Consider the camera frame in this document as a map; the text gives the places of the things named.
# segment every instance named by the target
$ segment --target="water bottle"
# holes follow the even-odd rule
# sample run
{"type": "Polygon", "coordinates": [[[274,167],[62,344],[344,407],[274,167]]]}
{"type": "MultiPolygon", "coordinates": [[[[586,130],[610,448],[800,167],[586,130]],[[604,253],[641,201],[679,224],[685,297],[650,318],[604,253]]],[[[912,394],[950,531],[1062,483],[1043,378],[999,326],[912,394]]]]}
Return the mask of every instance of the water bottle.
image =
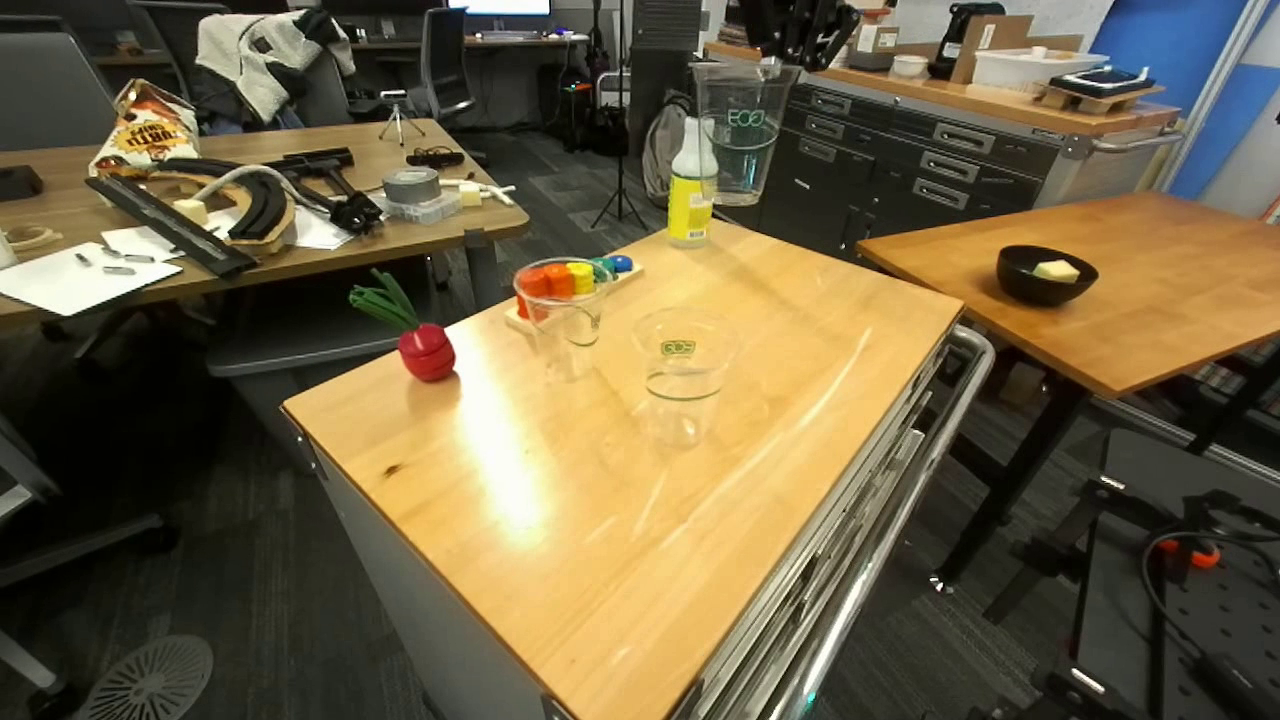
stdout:
{"type": "Polygon", "coordinates": [[[685,139],[674,162],[674,193],[669,193],[669,240],[699,245],[714,232],[714,198],[716,198],[716,152],[714,152],[716,120],[685,116],[685,139]]]}

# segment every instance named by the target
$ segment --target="wooden table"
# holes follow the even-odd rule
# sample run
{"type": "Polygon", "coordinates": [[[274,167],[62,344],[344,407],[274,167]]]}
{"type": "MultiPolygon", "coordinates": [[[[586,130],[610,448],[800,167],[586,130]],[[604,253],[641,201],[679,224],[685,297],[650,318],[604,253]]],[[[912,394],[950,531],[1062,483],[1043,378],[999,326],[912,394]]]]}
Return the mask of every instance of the wooden table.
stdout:
{"type": "Polygon", "coordinates": [[[406,645],[447,716],[475,716],[526,674],[573,716],[669,716],[751,597],[785,597],[773,574],[960,318],[857,264],[728,224],[714,235],[698,253],[662,232],[624,248],[646,271],[604,299],[586,379],[549,379],[499,304],[447,329],[447,386],[385,355],[284,403],[328,492],[362,498],[341,504],[349,531],[385,530],[374,547],[351,531],[355,553],[375,557],[397,628],[419,628],[406,645]],[[631,332],[653,308],[716,313],[736,336],[714,440],[692,452],[646,435],[631,332]],[[425,574],[447,602],[434,606],[425,574]],[[425,628],[457,607],[486,632],[425,628]],[[475,675],[475,645],[518,669],[475,675]]]}
{"type": "Polygon", "coordinates": [[[1127,398],[1280,336],[1280,230],[1156,193],[864,240],[860,253],[963,299],[984,332],[1051,374],[1051,402],[1006,469],[963,452],[994,492],[935,574],[940,584],[996,531],[1088,394],[1127,398]],[[1006,245],[1063,248],[1091,259],[1102,281],[1063,308],[1016,304],[996,289],[1006,245]]]}
{"type": "MultiPolygon", "coordinates": [[[[457,150],[457,139],[434,120],[415,120],[430,136],[415,150],[457,150]]],[[[351,150],[355,163],[344,171],[351,190],[374,193],[397,167],[407,167],[407,150],[382,139],[385,125],[337,125],[337,130],[284,130],[284,132],[248,132],[248,136],[203,136],[199,155],[211,162],[280,162],[288,152],[319,152],[319,150],[351,150]]],[[[123,212],[107,209],[90,184],[86,167],[96,150],[39,150],[39,152],[0,152],[3,163],[32,163],[44,180],[44,193],[32,201],[0,205],[0,230],[35,224],[62,232],[62,240],[17,245],[21,259],[79,245],[99,235],[103,230],[134,230],[123,212]]],[[[447,167],[444,176],[475,176],[487,180],[480,163],[447,167]]],[[[280,284],[296,276],[319,276],[337,269],[389,264],[406,258],[430,258],[462,245],[487,245],[518,235],[527,224],[520,205],[486,201],[480,209],[462,209],[444,224],[385,224],[374,235],[351,240],[349,248],[288,248],[274,259],[262,259],[241,281],[216,281],[199,264],[184,259],[184,271],[146,289],[134,304],[159,304],[184,297],[208,297],[248,284],[280,284]]],[[[30,319],[39,308],[17,304],[0,297],[0,319],[30,319]]]]}

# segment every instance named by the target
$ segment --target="glass cup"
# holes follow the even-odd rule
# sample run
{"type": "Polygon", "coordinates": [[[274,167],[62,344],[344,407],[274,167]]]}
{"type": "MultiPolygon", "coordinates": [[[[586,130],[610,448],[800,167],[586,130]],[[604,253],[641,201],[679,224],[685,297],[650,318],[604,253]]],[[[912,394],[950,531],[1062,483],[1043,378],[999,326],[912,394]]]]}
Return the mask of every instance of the glass cup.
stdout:
{"type": "Polygon", "coordinates": [[[662,308],[641,318],[646,352],[646,424],[662,448],[692,448],[709,435],[732,336],[719,318],[698,308],[662,308]]]}
{"type": "Polygon", "coordinates": [[[714,130],[716,205],[761,205],[788,94],[800,81],[794,64],[692,61],[698,116],[714,130]]]}
{"type": "Polygon", "coordinates": [[[610,284],[610,264],[586,258],[532,259],[512,276],[518,318],[552,378],[576,379],[594,368],[610,284]]]}

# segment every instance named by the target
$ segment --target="small bowl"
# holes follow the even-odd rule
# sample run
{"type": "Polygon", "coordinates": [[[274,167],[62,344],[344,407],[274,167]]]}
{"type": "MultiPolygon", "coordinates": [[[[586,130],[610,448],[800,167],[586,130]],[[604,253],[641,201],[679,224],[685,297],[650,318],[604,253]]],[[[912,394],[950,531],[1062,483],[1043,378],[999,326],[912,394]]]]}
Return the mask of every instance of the small bowl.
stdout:
{"type": "Polygon", "coordinates": [[[1096,284],[1096,276],[1102,271],[1088,259],[1070,258],[1062,248],[1041,248],[1041,245],[1009,245],[1009,248],[999,248],[999,259],[996,259],[999,289],[1012,299],[1041,304],[1041,308],[1056,308],[1056,304],[1075,299],[1080,291],[1088,291],[1088,284],[1096,284]],[[1050,259],[1072,264],[1075,281],[1035,276],[1035,269],[1050,259]]]}

